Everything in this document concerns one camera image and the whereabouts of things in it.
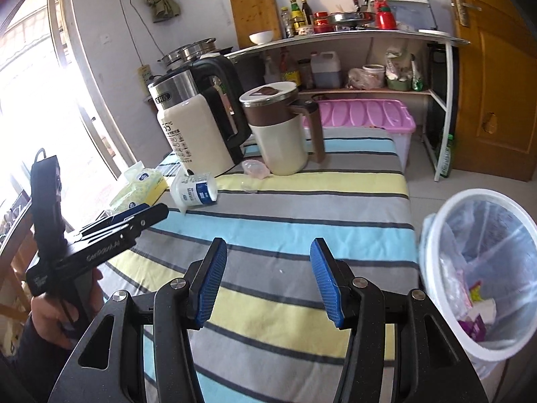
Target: tiled floor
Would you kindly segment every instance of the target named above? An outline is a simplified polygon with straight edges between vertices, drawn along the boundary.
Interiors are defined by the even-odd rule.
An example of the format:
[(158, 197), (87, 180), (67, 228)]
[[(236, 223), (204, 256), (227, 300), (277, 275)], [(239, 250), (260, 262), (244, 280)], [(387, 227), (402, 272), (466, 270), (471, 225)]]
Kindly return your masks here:
[[(464, 189), (486, 188), (501, 192), (524, 207), (533, 219), (537, 219), (536, 176), (528, 183), (459, 170), (453, 170), (448, 179), (440, 179), (438, 183), (434, 182), (433, 176), (433, 167), (425, 147), (418, 135), (413, 136), (405, 177), (409, 187), (412, 221), (418, 236), (421, 233), (423, 219), (427, 215), (437, 212), (449, 197)], [(520, 356), (512, 358), (510, 362), (516, 362), (518, 357)], [(483, 381), (483, 387), (487, 392), (489, 401), (492, 401), (496, 394), (504, 365), (505, 363), (498, 365), (492, 374)], [(507, 378), (508, 376), (501, 386), (502, 390), (512, 386)]]

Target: human hand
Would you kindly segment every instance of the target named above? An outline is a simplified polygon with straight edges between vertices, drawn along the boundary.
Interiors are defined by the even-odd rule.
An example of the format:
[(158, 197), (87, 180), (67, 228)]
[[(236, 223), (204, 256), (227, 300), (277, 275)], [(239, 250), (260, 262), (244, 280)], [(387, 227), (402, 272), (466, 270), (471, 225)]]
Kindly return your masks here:
[[(98, 283), (102, 278), (101, 271), (94, 268), (92, 270), (92, 288), (90, 291), (90, 308), (93, 311), (91, 319), (95, 318), (104, 304), (103, 290)], [(65, 308), (73, 321), (79, 319), (79, 311), (77, 311), (76, 307), (65, 302)], [(45, 341), (49, 341), (66, 350), (72, 349), (71, 341), (63, 333), (60, 326), (61, 323), (69, 323), (60, 300), (48, 294), (32, 298), (32, 322), (38, 335)]]

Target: metal screw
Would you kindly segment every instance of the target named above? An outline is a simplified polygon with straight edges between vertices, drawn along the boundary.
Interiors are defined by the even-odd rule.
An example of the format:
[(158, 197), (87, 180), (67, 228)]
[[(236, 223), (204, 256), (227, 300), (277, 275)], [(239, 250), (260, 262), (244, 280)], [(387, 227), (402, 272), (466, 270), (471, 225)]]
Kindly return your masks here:
[(425, 292), (423, 292), (422, 290), (420, 289), (415, 289), (412, 291), (412, 297), (414, 298), (414, 300), (419, 300), (419, 301), (422, 301), (422, 300), (425, 300)]
[(126, 290), (117, 290), (112, 294), (112, 300), (114, 301), (123, 301), (127, 298), (127, 291)]
[(181, 277), (177, 278), (177, 279), (174, 279), (170, 282), (170, 286), (173, 288), (173, 289), (181, 289), (181, 288), (184, 288), (186, 286), (186, 280), (185, 279), (182, 279)]
[(367, 280), (363, 277), (355, 277), (352, 280), (352, 284), (356, 286), (356, 288), (366, 288), (367, 287)]

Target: yellow stripe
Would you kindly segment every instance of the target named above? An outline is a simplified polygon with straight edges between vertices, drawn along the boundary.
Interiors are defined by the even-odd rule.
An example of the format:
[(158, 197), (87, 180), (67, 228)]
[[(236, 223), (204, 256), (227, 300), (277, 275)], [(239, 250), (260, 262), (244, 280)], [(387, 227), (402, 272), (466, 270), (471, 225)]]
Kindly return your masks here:
[[(216, 179), (218, 189), (241, 191), (246, 176), (230, 174)], [(370, 172), (303, 172), (292, 176), (270, 176), (257, 180), (259, 191), (338, 191), (408, 195), (401, 174)]]
[[(109, 261), (149, 290), (183, 274), (131, 252)], [(249, 296), (220, 287), (209, 320), (231, 332), (276, 347), (320, 356), (344, 358), (350, 331), (338, 330), (326, 312)], [(385, 359), (395, 358), (394, 326), (386, 325)]]

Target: white plate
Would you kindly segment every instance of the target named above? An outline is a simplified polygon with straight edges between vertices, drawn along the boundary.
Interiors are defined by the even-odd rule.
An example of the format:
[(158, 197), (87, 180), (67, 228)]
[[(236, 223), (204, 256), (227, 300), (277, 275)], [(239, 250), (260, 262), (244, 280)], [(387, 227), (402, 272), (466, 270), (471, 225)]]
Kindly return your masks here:
[(431, 34), (431, 35), (438, 35), (438, 36), (451, 36), (451, 34), (449, 34), (448, 32), (441, 32), (441, 31), (438, 31), (438, 30), (420, 29), (420, 30), (418, 30), (418, 32), (420, 32), (420, 33), (428, 33), (428, 34)]

